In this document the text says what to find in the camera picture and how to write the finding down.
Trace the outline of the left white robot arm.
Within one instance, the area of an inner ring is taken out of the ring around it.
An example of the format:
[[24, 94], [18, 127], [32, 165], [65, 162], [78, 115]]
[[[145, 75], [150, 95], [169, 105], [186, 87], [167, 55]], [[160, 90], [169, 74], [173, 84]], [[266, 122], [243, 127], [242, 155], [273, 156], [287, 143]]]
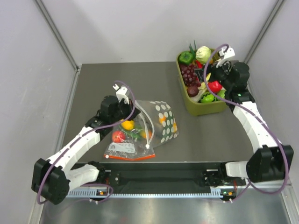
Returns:
[[74, 139], [48, 159], [40, 158], [35, 162], [31, 189], [37, 193], [37, 203], [57, 205], [69, 191], [91, 184], [105, 186], [112, 193], [102, 165], [92, 161], [77, 169], [73, 166], [89, 149], [103, 140], [114, 126], [133, 120], [139, 112], [134, 97], [104, 97], [97, 114], [87, 121]]

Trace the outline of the fake purple grapes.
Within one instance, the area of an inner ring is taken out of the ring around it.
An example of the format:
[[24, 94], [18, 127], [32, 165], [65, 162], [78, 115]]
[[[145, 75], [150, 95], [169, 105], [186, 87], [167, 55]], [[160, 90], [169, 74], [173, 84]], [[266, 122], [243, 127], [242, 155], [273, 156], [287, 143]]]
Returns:
[[193, 63], [191, 63], [189, 65], [180, 63], [179, 68], [180, 68], [181, 76], [183, 78], [185, 86], [187, 86], [187, 87], [190, 87], [190, 86], [200, 87], [201, 86], [198, 76], [195, 73], [195, 69], [198, 68], [197, 65], [194, 65]]

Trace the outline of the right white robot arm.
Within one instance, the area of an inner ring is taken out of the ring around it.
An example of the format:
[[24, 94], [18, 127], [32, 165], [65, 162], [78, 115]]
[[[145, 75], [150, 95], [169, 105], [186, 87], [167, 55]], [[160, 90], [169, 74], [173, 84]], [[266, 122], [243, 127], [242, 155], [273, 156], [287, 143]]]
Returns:
[[229, 106], [244, 128], [254, 154], [248, 161], [225, 162], [218, 173], [222, 184], [230, 184], [235, 177], [253, 183], [283, 180], [287, 182], [293, 158], [293, 148], [283, 145], [268, 128], [260, 115], [255, 99], [247, 88], [249, 67], [239, 61], [203, 65], [206, 84], [217, 81], [225, 89], [225, 97], [217, 96]]

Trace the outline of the polka dot zip bag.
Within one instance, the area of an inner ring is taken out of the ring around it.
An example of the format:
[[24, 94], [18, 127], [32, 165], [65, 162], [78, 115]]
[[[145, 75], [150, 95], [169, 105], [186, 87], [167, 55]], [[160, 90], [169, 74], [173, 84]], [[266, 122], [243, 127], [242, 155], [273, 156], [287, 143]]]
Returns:
[[136, 100], [136, 108], [145, 131], [147, 146], [155, 148], [178, 136], [172, 108], [165, 101]]

